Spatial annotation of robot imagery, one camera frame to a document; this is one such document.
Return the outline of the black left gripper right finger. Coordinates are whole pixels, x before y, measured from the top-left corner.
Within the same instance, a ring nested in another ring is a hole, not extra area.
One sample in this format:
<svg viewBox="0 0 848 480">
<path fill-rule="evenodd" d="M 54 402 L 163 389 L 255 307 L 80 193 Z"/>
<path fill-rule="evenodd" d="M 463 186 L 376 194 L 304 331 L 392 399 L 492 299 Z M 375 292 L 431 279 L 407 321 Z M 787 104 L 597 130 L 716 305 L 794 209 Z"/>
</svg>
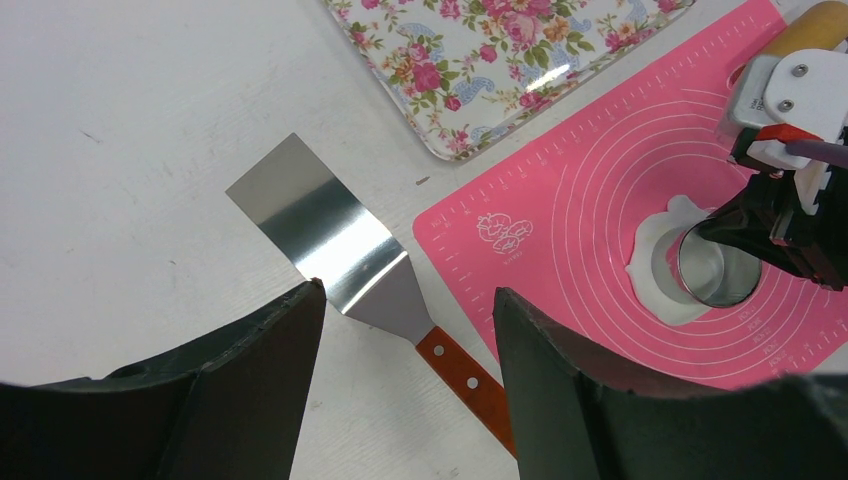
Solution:
<svg viewBox="0 0 848 480">
<path fill-rule="evenodd" d="M 843 479 L 847 379 L 740 390 L 645 367 L 498 288 L 494 324 L 524 479 Z"/>
</svg>

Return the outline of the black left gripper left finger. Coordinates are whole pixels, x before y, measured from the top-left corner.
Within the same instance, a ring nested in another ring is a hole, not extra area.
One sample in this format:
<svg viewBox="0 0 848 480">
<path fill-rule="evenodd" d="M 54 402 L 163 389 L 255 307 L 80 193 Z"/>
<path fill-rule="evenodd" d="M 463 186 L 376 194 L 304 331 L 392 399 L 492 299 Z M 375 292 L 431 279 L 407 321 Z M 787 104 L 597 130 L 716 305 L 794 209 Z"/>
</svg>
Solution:
<svg viewBox="0 0 848 480">
<path fill-rule="evenodd" d="M 5 479 L 286 479 L 325 318 L 305 281 L 101 379 L 1 387 Z"/>
</svg>

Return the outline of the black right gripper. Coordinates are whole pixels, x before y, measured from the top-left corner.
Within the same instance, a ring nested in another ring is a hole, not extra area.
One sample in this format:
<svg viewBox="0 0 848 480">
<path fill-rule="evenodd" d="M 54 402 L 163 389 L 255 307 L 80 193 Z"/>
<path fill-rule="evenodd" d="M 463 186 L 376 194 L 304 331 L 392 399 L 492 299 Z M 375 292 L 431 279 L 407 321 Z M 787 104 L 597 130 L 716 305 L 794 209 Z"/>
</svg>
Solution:
<svg viewBox="0 0 848 480">
<path fill-rule="evenodd" d="M 817 210 L 805 212 L 794 178 L 755 174 L 733 198 L 697 225 L 704 240 L 737 248 L 821 288 L 847 287 L 847 171 L 827 170 Z"/>
</svg>

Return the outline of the white dough lump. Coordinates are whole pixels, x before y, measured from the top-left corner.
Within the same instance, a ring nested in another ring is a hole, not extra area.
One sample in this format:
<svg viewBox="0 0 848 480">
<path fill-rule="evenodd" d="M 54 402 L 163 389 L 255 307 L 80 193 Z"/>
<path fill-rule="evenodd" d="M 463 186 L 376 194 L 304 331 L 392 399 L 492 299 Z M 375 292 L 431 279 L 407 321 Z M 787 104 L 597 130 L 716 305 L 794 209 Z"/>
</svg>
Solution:
<svg viewBox="0 0 848 480">
<path fill-rule="evenodd" d="M 667 326 L 691 323 L 710 311 L 678 284 L 673 276 L 676 263 L 668 260 L 669 251 L 677 249 L 678 237 L 706 216 L 688 196 L 676 195 L 664 211 L 648 216 L 635 231 L 625 270 L 637 300 Z"/>
</svg>

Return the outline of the round metal dough cutter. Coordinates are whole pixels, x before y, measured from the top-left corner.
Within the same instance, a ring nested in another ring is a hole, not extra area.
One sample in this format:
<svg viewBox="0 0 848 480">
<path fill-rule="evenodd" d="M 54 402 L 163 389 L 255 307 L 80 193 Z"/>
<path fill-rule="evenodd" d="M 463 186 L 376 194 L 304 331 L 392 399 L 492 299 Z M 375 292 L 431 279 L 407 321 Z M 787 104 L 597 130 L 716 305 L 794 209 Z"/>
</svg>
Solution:
<svg viewBox="0 0 848 480">
<path fill-rule="evenodd" d="M 705 239 L 702 225 L 699 222 L 678 237 L 672 248 L 672 276 L 701 305 L 719 309 L 738 306 L 759 287 L 762 261 L 739 248 Z"/>
</svg>

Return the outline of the wooden rolling pin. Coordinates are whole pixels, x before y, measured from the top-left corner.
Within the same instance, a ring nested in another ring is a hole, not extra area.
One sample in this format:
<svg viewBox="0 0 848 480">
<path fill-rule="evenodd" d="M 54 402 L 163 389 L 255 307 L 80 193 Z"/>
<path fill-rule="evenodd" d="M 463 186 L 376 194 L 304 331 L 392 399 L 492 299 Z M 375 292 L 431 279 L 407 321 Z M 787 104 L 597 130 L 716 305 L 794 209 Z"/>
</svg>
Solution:
<svg viewBox="0 0 848 480">
<path fill-rule="evenodd" d="M 803 49 L 834 50 L 847 39 L 847 4 L 823 1 L 813 5 L 754 53 L 779 58 Z"/>
</svg>

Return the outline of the pink silicone baking mat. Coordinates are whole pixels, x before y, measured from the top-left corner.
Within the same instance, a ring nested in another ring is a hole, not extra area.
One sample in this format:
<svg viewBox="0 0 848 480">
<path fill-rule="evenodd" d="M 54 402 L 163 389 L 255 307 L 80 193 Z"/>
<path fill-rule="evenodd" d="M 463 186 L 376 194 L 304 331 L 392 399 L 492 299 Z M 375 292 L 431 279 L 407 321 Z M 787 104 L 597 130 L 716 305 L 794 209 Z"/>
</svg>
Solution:
<svg viewBox="0 0 848 480">
<path fill-rule="evenodd" d="M 710 211 L 749 172 L 716 129 L 735 71 L 784 28 L 747 1 L 416 218 L 415 239 L 482 340 L 509 287 L 659 372 L 732 389 L 847 369 L 847 295 L 768 267 L 755 294 L 670 326 L 626 272 L 635 232 L 679 195 Z"/>
</svg>

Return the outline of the floral rectangular tray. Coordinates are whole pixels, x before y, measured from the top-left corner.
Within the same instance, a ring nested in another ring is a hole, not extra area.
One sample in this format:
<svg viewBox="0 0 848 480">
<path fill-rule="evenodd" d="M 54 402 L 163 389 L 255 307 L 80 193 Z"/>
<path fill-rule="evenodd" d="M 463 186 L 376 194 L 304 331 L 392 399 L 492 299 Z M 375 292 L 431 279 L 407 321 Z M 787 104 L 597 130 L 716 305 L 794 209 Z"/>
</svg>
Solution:
<svg viewBox="0 0 848 480">
<path fill-rule="evenodd" d="M 412 130 L 446 161 L 486 149 L 688 8 L 645 0 L 327 3 Z"/>
</svg>

